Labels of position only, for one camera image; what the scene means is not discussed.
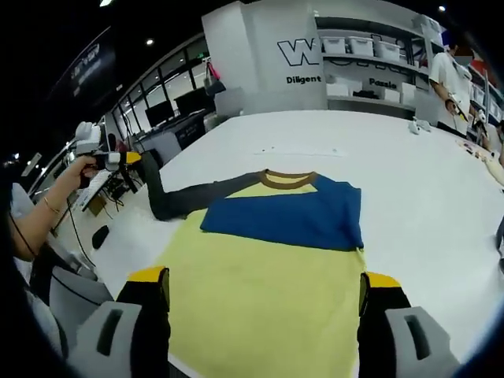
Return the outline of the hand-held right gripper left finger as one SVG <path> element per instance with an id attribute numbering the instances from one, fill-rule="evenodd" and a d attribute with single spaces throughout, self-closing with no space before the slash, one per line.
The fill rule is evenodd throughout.
<path id="1" fill-rule="evenodd" d="M 169 269 L 132 273 L 115 301 L 77 328 L 67 364 L 74 377 L 169 376 Z"/>

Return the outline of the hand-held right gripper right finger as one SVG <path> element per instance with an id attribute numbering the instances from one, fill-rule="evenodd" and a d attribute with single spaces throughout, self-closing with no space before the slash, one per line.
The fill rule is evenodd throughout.
<path id="1" fill-rule="evenodd" d="M 458 370 L 448 333 L 410 305 L 394 278 L 362 273 L 359 306 L 360 377 L 451 377 Z"/>

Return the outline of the person's left hand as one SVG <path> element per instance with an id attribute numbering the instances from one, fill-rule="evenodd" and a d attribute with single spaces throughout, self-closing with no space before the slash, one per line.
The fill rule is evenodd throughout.
<path id="1" fill-rule="evenodd" d="M 84 188 L 83 181 L 89 180 L 98 172 L 96 159 L 92 156 L 80 156 L 61 174 L 60 178 L 65 186 L 74 191 Z"/>

